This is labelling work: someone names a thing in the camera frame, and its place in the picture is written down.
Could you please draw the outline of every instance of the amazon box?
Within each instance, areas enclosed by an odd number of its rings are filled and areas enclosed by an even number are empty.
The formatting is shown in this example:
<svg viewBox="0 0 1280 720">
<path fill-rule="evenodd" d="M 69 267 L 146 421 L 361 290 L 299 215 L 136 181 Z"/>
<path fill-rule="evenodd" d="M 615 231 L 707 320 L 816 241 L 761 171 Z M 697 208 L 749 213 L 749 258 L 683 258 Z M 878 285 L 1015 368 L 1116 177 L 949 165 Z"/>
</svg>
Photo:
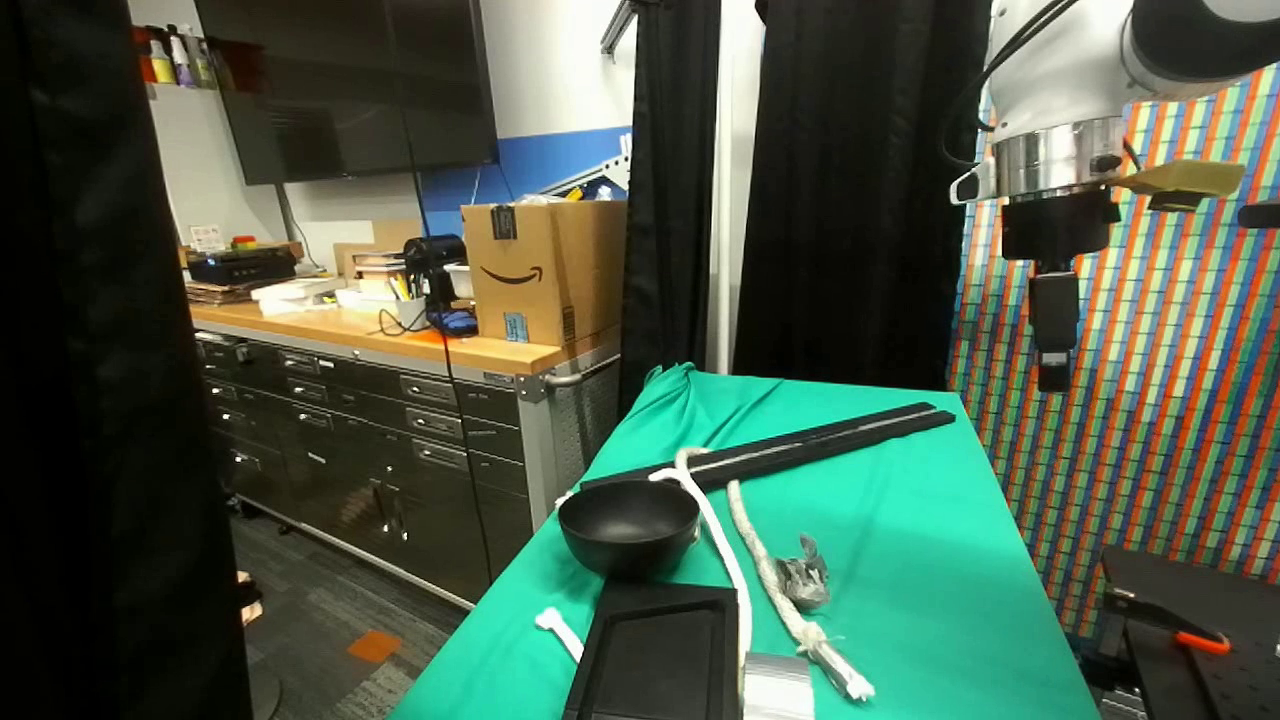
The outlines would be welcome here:
<svg viewBox="0 0 1280 720">
<path fill-rule="evenodd" d="M 609 347 L 622 333 L 626 201 L 463 205 L 481 337 Z"/>
</svg>

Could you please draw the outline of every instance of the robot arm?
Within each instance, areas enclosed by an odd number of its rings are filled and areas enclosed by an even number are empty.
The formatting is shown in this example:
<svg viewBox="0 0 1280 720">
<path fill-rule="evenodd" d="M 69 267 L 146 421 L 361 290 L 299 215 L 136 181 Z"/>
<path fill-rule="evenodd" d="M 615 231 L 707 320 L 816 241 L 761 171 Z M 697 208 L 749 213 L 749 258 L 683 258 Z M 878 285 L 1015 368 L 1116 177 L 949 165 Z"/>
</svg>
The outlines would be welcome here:
<svg viewBox="0 0 1280 720">
<path fill-rule="evenodd" d="M 1122 222 L 1110 181 L 1133 100 L 1190 100 L 1280 61 L 1277 0 L 998 0 L 980 196 L 1006 201 L 1006 258 L 1033 262 L 1042 387 L 1068 387 L 1072 258 Z"/>
</svg>

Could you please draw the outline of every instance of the green tablecloth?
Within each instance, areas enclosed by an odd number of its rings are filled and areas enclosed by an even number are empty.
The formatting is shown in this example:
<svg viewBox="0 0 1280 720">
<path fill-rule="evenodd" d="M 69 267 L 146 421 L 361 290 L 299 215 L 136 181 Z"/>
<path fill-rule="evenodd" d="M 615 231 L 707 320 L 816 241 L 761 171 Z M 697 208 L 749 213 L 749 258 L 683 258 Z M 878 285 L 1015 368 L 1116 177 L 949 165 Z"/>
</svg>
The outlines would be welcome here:
<svg viewBox="0 0 1280 720">
<path fill-rule="evenodd" d="M 811 669 L 816 715 L 1101 715 L 954 393 L 714 378 L 680 366 L 645 383 L 589 479 L 672 462 L 680 448 L 733 448 L 915 402 L 957 413 L 957 424 L 745 479 L 773 558 L 796 558 L 801 536 L 826 554 L 833 602 L 816 622 L 878 686 L 872 705 L 848 705 Z M 751 586 L 751 651 L 796 651 L 733 534 L 723 494 L 714 494 L 714 503 Z M 707 534 L 683 554 L 672 586 L 729 586 Z M 555 606 L 589 637 L 597 593 L 599 577 L 574 562 L 562 524 L 547 520 L 418 676 L 392 720 L 555 720 L 576 665 L 533 622 Z"/>
</svg>

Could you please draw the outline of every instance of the black tray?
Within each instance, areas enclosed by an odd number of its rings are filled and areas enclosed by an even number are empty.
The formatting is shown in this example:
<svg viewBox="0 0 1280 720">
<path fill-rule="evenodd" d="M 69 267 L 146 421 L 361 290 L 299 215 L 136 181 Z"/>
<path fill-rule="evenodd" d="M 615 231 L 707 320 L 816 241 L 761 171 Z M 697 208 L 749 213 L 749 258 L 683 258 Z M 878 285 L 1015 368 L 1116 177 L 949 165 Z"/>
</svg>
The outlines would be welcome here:
<svg viewBox="0 0 1280 720">
<path fill-rule="evenodd" d="M 741 720 L 733 589 L 609 580 L 564 720 Z"/>
</svg>

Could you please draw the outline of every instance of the television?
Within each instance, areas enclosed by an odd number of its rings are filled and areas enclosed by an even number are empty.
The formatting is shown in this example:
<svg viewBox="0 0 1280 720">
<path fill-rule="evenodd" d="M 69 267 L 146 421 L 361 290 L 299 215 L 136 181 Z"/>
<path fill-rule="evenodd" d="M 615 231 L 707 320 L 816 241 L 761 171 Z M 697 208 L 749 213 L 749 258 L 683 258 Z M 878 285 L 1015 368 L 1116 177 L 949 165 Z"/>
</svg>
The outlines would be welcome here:
<svg viewBox="0 0 1280 720">
<path fill-rule="evenodd" d="M 245 186 L 496 162 L 481 0 L 198 0 Z"/>
</svg>

